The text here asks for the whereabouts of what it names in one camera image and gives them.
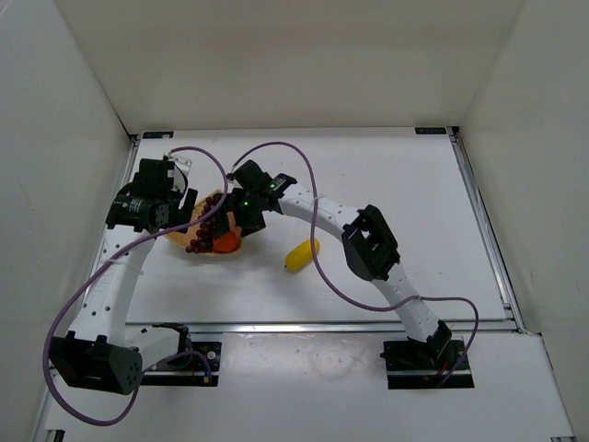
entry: purple cable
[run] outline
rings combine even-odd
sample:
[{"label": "purple cable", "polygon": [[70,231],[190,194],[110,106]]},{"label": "purple cable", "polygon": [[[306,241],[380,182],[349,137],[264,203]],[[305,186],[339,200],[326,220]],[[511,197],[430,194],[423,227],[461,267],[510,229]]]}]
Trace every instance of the purple cable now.
[{"label": "purple cable", "polygon": [[[219,168],[219,171],[221,172],[221,176],[223,177],[223,183],[224,183],[223,196],[219,200],[219,203],[214,206],[214,208],[211,210],[211,212],[201,216],[196,221],[190,221],[189,223],[183,224],[181,226],[165,228],[163,230],[160,230],[160,231],[154,233],[153,235],[139,238],[133,242],[130,242],[129,244],[127,244],[126,246],[124,246],[120,250],[118,250],[116,253],[114,253],[110,257],[111,260],[119,259],[122,255],[124,255],[127,251],[131,250],[133,247],[138,246],[139,244],[143,244],[144,242],[146,242],[148,240],[156,239],[156,238],[161,237],[163,235],[167,235],[168,233],[176,232],[178,230],[182,230],[184,228],[189,228],[189,227],[195,226],[197,224],[200,224],[200,223],[206,221],[207,219],[209,219],[211,216],[213,216],[214,213],[217,210],[219,210],[219,207],[221,207],[223,205],[223,202],[225,201],[225,198],[227,197],[227,192],[229,189],[229,182],[227,180],[227,176],[225,175],[225,170],[223,169],[223,166],[221,165],[219,160],[217,158],[215,158],[213,156],[213,154],[207,152],[206,150],[204,150],[200,147],[192,147],[192,146],[176,147],[175,149],[170,150],[170,153],[176,153],[176,152],[180,152],[180,151],[184,151],[184,150],[191,150],[191,151],[200,152],[202,154],[205,154]],[[62,321],[62,319],[64,318],[67,311],[73,306],[73,304],[78,300],[78,298],[80,298],[84,294],[84,292],[86,292],[86,290],[92,284],[94,284],[99,279],[99,277],[110,268],[111,265],[112,265],[112,261],[106,261],[104,264],[102,264],[98,268],[98,270],[96,270],[95,273],[92,276],[90,276],[85,283],[82,284],[82,286],[72,295],[72,297],[70,297],[68,299],[68,301],[65,303],[65,305],[62,307],[62,309],[59,311],[59,313],[55,317],[55,320],[53,320],[53,323],[52,323],[51,327],[49,328],[49,331],[47,331],[47,337],[45,338],[45,344],[43,345],[43,357],[42,357],[43,377],[45,378],[45,382],[47,383],[47,387],[49,389],[49,392],[52,394],[55,401],[57,403],[59,403],[61,405],[61,407],[64,410],[66,410],[68,413],[70,413],[73,417],[75,417],[76,419],[79,419],[80,421],[82,421],[86,424],[95,425],[95,426],[115,425],[118,422],[120,422],[121,420],[123,420],[125,418],[125,416],[129,413],[131,408],[133,407],[135,399],[137,398],[137,392],[139,391],[139,387],[137,387],[137,389],[133,392],[133,396],[131,397],[129,404],[127,405],[127,407],[123,410],[123,412],[119,416],[115,417],[114,419],[110,419],[108,421],[100,421],[99,419],[93,419],[89,416],[86,416],[85,414],[82,414],[81,412],[76,410],[74,407],[72,407],[64,399],[64,397],[60,394],[60,392],[57,390],[57,387],[55,386],[55,382],[53,382],[51,370],[49,369],[49,352],[51,349],[52,337],[55,334],[55,331],[57,330],[59,323]],[[172,359],[175,359],[176,357],[181,357],[184,355],[188,355],[190,353],[192,353],[194,355],[199,355],[200,357],[202,357],[202,355],[197,352],[184,352],[181,354],[172,355],[170,358],[164,359],[164,361],[170,361]],[[211,368],[209,368],[209,365],[208,365],[208,362],[206,361],[206,359],[203,359],[203,361],[204,361],[204,364],[207,367],[207,370],[210,375]]]},{"label": "purple cable", "polygon": [[239,164],[241,162],[241,160],[243,160],[248,155],[252,154],[253,152],[255,152],[258,149],[262,149],[263,147],[266,147],[266,146],[269,146],[269,145],[284,145],[286,147],[290,147],[298,155],[301,156],[301,158],[303,159],[303,161],[305,161],[306,168],[308,169],[308,172],[309,172],[309,178],[311,179],[311,190],[313,192],[313,198],[314,198],[314,200],[313,200],[313,214],[311,216],[311,235],[310,235],[310,240],[311,240],[311,254],[313,256],[313,263],[315,264],[315,267],[317,268],[317,271],[319,273],[319,276],[321,276],[321,279],[323,279],[323,281],[325,282],[325,284],[327,284],[327,286],[338,297],[340,297],[344,301],[352,304],[353,306],[356,306],[357,308],[362,308],[364,310],[369,310],[369,311],[381,311],[381,312],[396,310],[397,308],[403,307],[405,304],[407,304],[408,302],[410,302],[412,300],[415,300],[415,299],[423,299],[425,301],[433,301],[433,302],[438,302],[438,301],[460,301],[460,302],[466,302],[466,303],[468,303],[472,307],[472,309],[475,312],[475,325],[472,328],[472,333],[470,334],[470,338],[468,339],[468,342],[467,342],[467,344],[464,347],[464,353],[456,360],[456,363],[452,366],[452,368],[450,368],[450,370],[448,370],[447,374],[442,378],[442,381],[440,382],[440,384],[438,384],[438,388],[442,387],[446,383],[446,381],[450,378],[450,376],[452,376],[452,373],[454,373],[454,371],[467,358],[468,349],[472,345],[472,343],[473,343],[473,341],[475,339],[475,335],[477,334],[477,330],[479,329],[479,311],[477,309],[477,306],[475,306],[475,304],[470,299],[465,298],[465,297],[418,297],[418,296],[410,296],[410,297],[406,297],[405,299],[402,299],[401,301],[399,301],[397,304],[395,304],[393,306],[389,306],[389,307],[374,307],[374,306],[369,306],[367,304],[363,304],[361,302],[358,302],[355,299],[352,299],[352,298],[348,297],[345,293],[341,292],[340,289],[338,287],[336,287],[330,281],[330,279],[325,274],[325,272],[323,272],[323,269],[321,268],[321,264],[319,264],[319,259],[318,259],[318,256],[317,256],[317,251],[315,249],[315,228],[316,228],[316,225],[317,225],[317,215],[318,215],[319,201],[318,201],[317,183],[315,181],[315,173],[313,172],[313,168],[311,167],[311,163],[310,163],[309,159],[307,158],[307,156],[305,155],[305,153],[301,149],[299,149],[295,145],[291,145],[290,143],[286,143],[284,141],[270,141],[268,143],[263,143],[261,145],[257,145],[255,147],[252,147],[248,152],[246,152],[241,157],[239,157],[239,159],[233,164],[232,169],[234,169],[237,166],[237,164]]}]

